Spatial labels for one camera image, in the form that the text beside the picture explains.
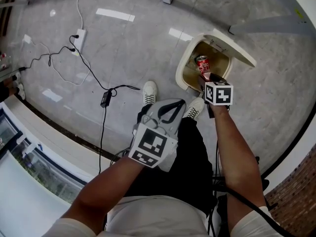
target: gray floor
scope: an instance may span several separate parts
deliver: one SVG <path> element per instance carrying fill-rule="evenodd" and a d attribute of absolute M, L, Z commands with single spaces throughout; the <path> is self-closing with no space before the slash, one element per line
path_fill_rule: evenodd
<path fill-rule="evenodd" d="M 276 0 L 80 0 L 87 29 L 84 56 L 105 87 L 127 83 L 142 87 L 152 79 L 159 87 L 159 99 L 193 96 L 177 86 L 175 71 L 188 41 L 169 33 L 176 29 L 190 36 L 214 27 L 229 35 L 228 26 L 247 20 L 287 13 Z M 98 8 L 135 15 L 133 22 L 96 15 Z M 40 45 L 24 45 L 24 34 L 35 43 L 43 42 L 51 51 L 68 44 L 68 37 L 80 28 L 76 0 L 31 0 L 27 7 L 15 7 L 2 49 L 9 46 L 20 66 L 45 53 Z M 266 170 L 288 147 L 315 102 L 315 41 L 286 34 L 231 36 L 258 62 L 256 68 L 238 62 L 228 80 L 235 86 L 231 115 L 255 155 L 261 171 Z M 89 77 L 82 86 L 65 83 L 47 59 L 35 62 L 23 73 L 27 100 L 49 118 L 99 146 L 100 107 L 104 93 Z M 54 57 L 56 69 L 67 80 L 82 81 L 87 72 L 79 58 L 63 51 Z M 62 97 L 58 102 L 46 97 L 50 90 Z M 128 146 L 132 126 L 142 107 L 141 91 L 120 89 L 108 108 L 103 148 L 116 153 Z M 209 160 L 215 161 L 216 132 L 206 110 L 198 120 Z"/>

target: white shirt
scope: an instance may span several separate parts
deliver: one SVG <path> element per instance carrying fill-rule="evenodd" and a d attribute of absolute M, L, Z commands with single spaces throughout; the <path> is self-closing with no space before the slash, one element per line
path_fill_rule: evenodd
<path fill-rule="evenodd" d="M 266 207 L 260 208 L 270 215 Z M 108 214 L 98 237 L 207 237 L 205 214 L 173 197 L 124 197 Z M 255 211 L 241 219 L 231 237 L 280 237 Z M 83 223 L 58 219 L 44 237 L 96 237 Z"/>

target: soda can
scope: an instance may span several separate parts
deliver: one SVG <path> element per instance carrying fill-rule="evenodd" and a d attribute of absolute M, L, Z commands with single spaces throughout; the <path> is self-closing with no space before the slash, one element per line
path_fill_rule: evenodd
<path fill-rule="evenodd" d="M 200 56 L 197 58 L 197 66 L 202 74 L 209 71 L 209 59 L 207 56 Z"/>

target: wrist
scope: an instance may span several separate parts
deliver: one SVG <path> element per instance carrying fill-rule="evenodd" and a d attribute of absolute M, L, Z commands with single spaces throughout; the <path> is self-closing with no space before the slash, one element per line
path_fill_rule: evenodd
<path fill-rule="evenodd" d="M 137 161 L 131 159 L 130 157 L 128 157 L 128 154 L 125 155 L 122 159 L 130 166 L 133 166 L 136 168 L 141 168 L 141 169 L 145 167 L 145 165 L 141 164 L 140 162 L 137 162 Z"/>
<path fill-rule="evenodd" d="M 227 110 L 226 106 L 210 105 L 210 107 L 211 107 L 215 117 L 228 114 L 228 110 Z"/>

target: shoe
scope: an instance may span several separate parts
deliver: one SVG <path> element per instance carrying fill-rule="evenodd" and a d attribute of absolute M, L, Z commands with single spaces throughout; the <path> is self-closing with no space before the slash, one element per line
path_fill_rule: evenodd
<path fill-rule="evenodd" d="M 15 73 L 15 76 L 16 76 L 16 83 L 17 85 L 19 85 L 21 83 L 21 73 L 18 71 Z"/>
<path fill-rule="evenodd" d="M 13 85 L 17 87 L 21 83 L 21 73 L 18 71 L 15 73 L 15 76 L 16 76 L 16 80 L 13 81 Z"/>
<path fill-rule="evenodd" d="M 191 102 L 189 105 L 187 111 L 184 113 L 183 117 L 184 118 L 192 118 L 196 119 L 198 115 L 203 111 L 204 108 L 204 100 L 200 97 L 196 98 Z"/>
<path fill-rule="evenodd" d="M 24 86 L 23 84 L 19 84 L 18 85 L 18 88 L 19 88 L 19 96 L 22 98 L 22 100 L 25 100 L 25 91 L 24 91 Z"/>
<path fill-rule="evenodd" d="M 155 82 L 146 82 L 143 88 L 143 106 L 154 104 L 156 102 L 157 92 L 158 89 Z"/>

